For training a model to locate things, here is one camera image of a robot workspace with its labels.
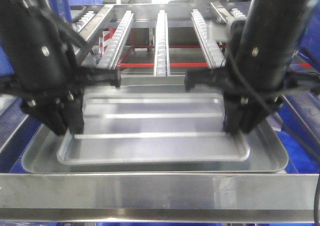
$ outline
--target reflective metal surface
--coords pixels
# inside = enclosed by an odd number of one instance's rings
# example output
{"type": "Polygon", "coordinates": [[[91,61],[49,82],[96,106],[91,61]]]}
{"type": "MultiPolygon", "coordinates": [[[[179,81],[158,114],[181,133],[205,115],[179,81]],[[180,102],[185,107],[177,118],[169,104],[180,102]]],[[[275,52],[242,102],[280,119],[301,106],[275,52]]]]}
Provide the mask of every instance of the reflective metal surface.
{"type": "Polygon", "coordinates": [[[86,58],[88,53],[92,50],[93,45],[99,38],[102,31],[106,28],[107,24],[114,16],[114,6],[113,5],[90,5],[86,8],[88,11],[92,10],[96,14],[90,20],[90,22],[85,25],[85,27],[79,32],[80,36],[87,42],[86,49],[76,48],[74,50],[76,55],[76,60],[78,64],[81,64],[86,58]]]}
{"type": "MultiPolygon", "coordinates": [[[[214,129],[222,129],[222,106],[218,104],[206,105],[208,99],[215,99],[216,102],[222,100],[222,96],[216,90],[206,86],[197,86],[192,93],[186,93],[184,88],[184,77],[135,77],[123,78],[120,90],[113,87],[101,86],[87,88],[84,101],[88,103],[88,108],[85,109],[84,117],[87,121],[88,128],[86,134],[91,139],[94,137],[106,138],[110,135],[105,135],[106,129],[111,133],[112,137],[120,137],[118,134],[124,133],[127,139],[112,139],[122,142],[133,143],[128,140],[132,137],[132,133],[139,138],[135,140],[145,140],[140,135],[143,131],[149,133],[171,133],[175,132],[213,132],[214,129]],[[206,120],[207,113],[215,113],[206,120]],[[174,127],[167,122],[180,122],[179,126],[174,127]]],[[[283,148],[283,145],[273,132],[270,125],[264,121],[251,134],[245,137],[250,146],[250,155],[243,162],[183,162],[183,163],[152,163],[152,164],[130,164],[130,165],[63,165],[57,160],[57,151],[62,144],[63,137],[57,137],[47,128],[43,127],[36,137],[33,139],[28,149],[26,150],[22,164],[23,167],[33,173],[70,173],[70,172],[277,172],[282,170],[288,163],[288,155],[283,148]]],[[[86,144],[85,140],[76,139],[80,144],[80,151],[70,151],[69,156],[84,157],[85,152],[93,155],[91,150],[99,147],[101,151],[96,156],[102,157],[101,152],[105,153],[106,147],[100,143],[86,144]]],[[[161,146],[161,140],[157,144],[157,150],[161,146]]],[[[219,145],[213,146],[216,149],[216,157],[219,154],[224,155],[226,152],[234,152],[232,148],[225,147],[219,149],[219,145]]]]}
{"type": "Polygon", "coordinates": [[[209,68],[223,67],[225,58],[219,49],[215,39],[209,39],[208,28],[205,19],[197,9],[192,11],[192,22],[198,37],[201,49],[209,68]]]}
{"type": "Polygon", "coordinates": [[[0,220],[313,221],[317,175],[0,175],[0,220]]]}
{"type": "Polygon", "coordinates": [[[179,81],[176,85],[140,83],[119,90],[104,87],[102,94],[88,92],[84,96],[84,134],[67,134],[57,157],[65,165],[128,167],[244,161],[250,146],[242,133],[232,136],[222,131],[221,97],[214,90],[211,94],[185,93],[179,81]]]}
{"type": "Polygon", "coordinates": [[[164,10],[158,13],[155,28],[154,76],[170,76],[168,17],[164,10]]]}
{"type": "Polygon", "coordinates": [[[98,68],[111,70],[116,69],[119,58],[129,36],[133,21],[134,14],[128,10],[123,16],[114,35],[112,36],[112,39],[97,66],[98,68]]]}

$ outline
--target metal baking tray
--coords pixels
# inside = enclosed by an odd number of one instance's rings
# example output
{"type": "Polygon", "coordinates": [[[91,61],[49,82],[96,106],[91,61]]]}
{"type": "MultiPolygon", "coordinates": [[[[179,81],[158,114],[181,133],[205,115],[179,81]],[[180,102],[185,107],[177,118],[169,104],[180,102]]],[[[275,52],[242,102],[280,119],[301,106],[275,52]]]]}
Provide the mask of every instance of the metal baking tray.
{"type": "Polygon", "coordinates": [[[127,99],[120,90],[117,98],[106,96],[107,91],[103,98],[87,95],[84,134],[66,134],[57,153],[62,164],[244,161],[249,156],[242,133],[222,131],[224,110],[215,94],[127,99]]]}
{"type": "MultiPolygon", "coordinates": [[[[84,98],[86,122],[84,135],[57,137],[43,126],[22,158],[23,167],[32,173],[277,172],[287,165],[288,155],[266,121],[263,121],[249,135],[238,135],[237,140],[234,140],[221,131],[224,116],[221,93],[206,86],[196,87],[192,93],[185,93],[183,81],[183,77],[125,78],[120,91],[112,87],[87,89],[84,98]],[[153,122],[154,120],[159,121],[152,125],[152,120],[153,122]],[[176,128],[172,126],[170,123],[172,120],[175,125],[179,122],[180,126],[176,128]],[[179,147],[176,148],[178,152],[175,154],[173,151],[168,151],[169,147],[166,148],[167,151],[163,151],[161,149],[163,144],[159,143],[160,140],[169,136],[169,140],[168,138],[166,140],[170,142],[172,138],[177,137],[177,134],[181,134],[183,142],[189,143],[189,152],[179,147]],[[139,149],[137,146],[141,147],[141,144],[133,140],[133,135],[138,141],[141,139],[152,141],[158,139],[159,135],[162,136],[158,143],[155,143],[156,147],[147,145],[149,147],[148,157],[153,149],[152,160],[146,160],[147,157],[137,157],[134,151],[128,151],[131,147],[137,152],[139,149]],[[218,142],[221,146],[226,146],[226,149],[219,149],[219,156],[217,156],[218,154],[212,154],[213,151],[210,152],[209,144],[200,145],[200,148],[205,149],[206,152],[209,150],[211,155],[202,152],[200,154],[197,152],[199,145],[192,143],[196,135],[198,138],[199,136],[214,136],[215,139],[210,139],[208,142],[218,142]],[[110,146],[105,143],[106,138],[119,143],[119,140],[123,140],[123,136],[126,137],[125,141],[128,145],[110,146]],[[186,136],[193,139],[188,142],[186,136]],[[230,153],[231,148],[228,148],[230,145],[236,157],[230,153]],[[247,157],[246,153],[249,148],[248,158],[242,162],[235,162],[235,159],[239,160],[242,156],[247,157]],[[192,155],[190,158],[192,149],[196,156],[192,155]]],[[[212,148],[218,149],[219,147],[212,143],[212,148]]]]}

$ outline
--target aluminum tray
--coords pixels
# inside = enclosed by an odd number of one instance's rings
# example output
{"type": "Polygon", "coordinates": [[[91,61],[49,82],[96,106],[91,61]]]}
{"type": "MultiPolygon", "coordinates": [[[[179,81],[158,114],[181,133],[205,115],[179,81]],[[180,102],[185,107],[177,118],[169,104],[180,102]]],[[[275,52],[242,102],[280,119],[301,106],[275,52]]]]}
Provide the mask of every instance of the aluminum tray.
{"type": "Polygon", "coordinates": [[[57,153],[62,164],[244,161],[249,156],[242,133],[222,131],[222,102],[214,94],[127,99],[119,93],[116,99],[105,98],[107,91],[104,98],[87,96],[84,134],[66,134],[57,153]]]}

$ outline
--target stainless steel rail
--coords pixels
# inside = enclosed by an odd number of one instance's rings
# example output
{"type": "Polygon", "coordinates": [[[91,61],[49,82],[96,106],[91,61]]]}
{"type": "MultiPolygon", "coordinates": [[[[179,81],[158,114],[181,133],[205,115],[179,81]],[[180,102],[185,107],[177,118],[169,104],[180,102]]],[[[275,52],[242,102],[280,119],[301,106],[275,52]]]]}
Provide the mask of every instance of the stainless steel rail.
{"type": "Polygon", "coordinates": [[[87,48],[76,48],[74,50],[76,61],[79,65],[81,65],[88,53],[92,50],[92,47],[97,41],[98,37],[115,15],[113,5],[105,5],[101,9],[99,8],[99,5],[91,6],[91,10],[97,13],[90,20],[90,22],[86,24],[85,27],[79,32],[80,36],[82,36],[82,38],[86,40],[87,48]]]}
{"type": "Polygon", "coordinates": [[[154,76],[170,75],[168,18],[164,10],[158,13],[155,29],[154,76]]]}
{"type": "Polygon", "coordinates": [[[0,174],[0,220],[313,221],[317,175],[0,174]]]}
{"type": "Polygon", "coordinates": [[[224,55],[221,53],[216,41],[208,38],[207,24],[201,13],[197,9],[194,9],[191,15],[194,30],[198,37],[205,60],[208,63],[208,67],[217,68],[224,66],[224,55]]]}
{"type": "Polygon", "coordinates": [[[128,10],[124,14],[97,68],[105,68],[111,70],[116,69],[117,63],[129,36],[133,21],[134,14],[132,14],[131,11],[128,10]]]}

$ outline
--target black cable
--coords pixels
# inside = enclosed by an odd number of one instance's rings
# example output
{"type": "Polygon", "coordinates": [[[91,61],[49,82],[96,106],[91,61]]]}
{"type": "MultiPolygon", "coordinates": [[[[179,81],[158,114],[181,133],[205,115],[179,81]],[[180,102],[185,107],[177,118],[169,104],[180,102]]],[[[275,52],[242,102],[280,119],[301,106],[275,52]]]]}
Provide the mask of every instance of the black cable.
{"type": "Polygon", "coordinates": [[[236,77],[241,82],[241,84],[246,88],[246,90],[255,98],[255,100],[261,105],[261,107],[270,115],[274,117],[274,119],[282,125],[282,127],[295,139],[301,146],[304,148],[305,151],[307,151],[313,158],[315,158],[320,163],[320,156],[313,151],[303,140],[300,139],[298,135],[296,135],[289,126],[286,125],[282,121],[282,119],[275,115],[274,112],[269,108],[269,106],[265,103],[264,99],[252,88],[252,86],[247,82],[247,80],[242,76],[241,72],[238,69],[236,60],[234,56],[230,53],[228,53],[228,57],[231,62],[232,69],[234,73],[236,74],[236,77]]]}
{"type": "MultiPolygon", "coordinates": [[[[228,57],[231,62],[232,69],[236,74],[238,80],[242,83],[242,85],[247,89],[247,91],[255,98],[255,100],[261,105],[261,107],[268,112],[272,117],[280,124],[282,127],[293,137],[298,143],[306,150],[312,157],[314,157],[318,162],[320,162],[320,156],[314,152],[303,140],[300,139],[298,135],[296,135],[284,122],[282,122],[279,116],[276,116],[274,112],[270,109],[270,107],[265,103],[263,98],[252,88],[252,86],[247,82],[247,80],[243,77],[239,68],[237,66],[236,60],[234,56],[229,53],[228,57]]],[[[319,202],[320,202],[320,174],[318,176],[318,181],[315,188],[314,194],[314,202],[313,202],[313,218],[315,226],[320,226],[319,221],[319,202]]]]}

